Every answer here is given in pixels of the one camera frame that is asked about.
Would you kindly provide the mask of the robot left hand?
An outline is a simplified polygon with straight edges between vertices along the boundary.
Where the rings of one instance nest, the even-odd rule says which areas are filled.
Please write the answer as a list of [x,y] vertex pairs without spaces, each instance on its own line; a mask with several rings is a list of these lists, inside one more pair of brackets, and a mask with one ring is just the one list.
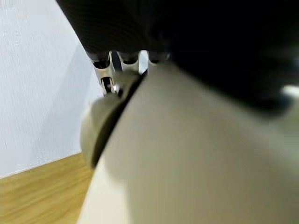
[[224,94],[283,111],[282,89],[299,82],[296,0],[60,0],[58,5],[97,68],[117,51],[132,63],[141,50],[170,56]]

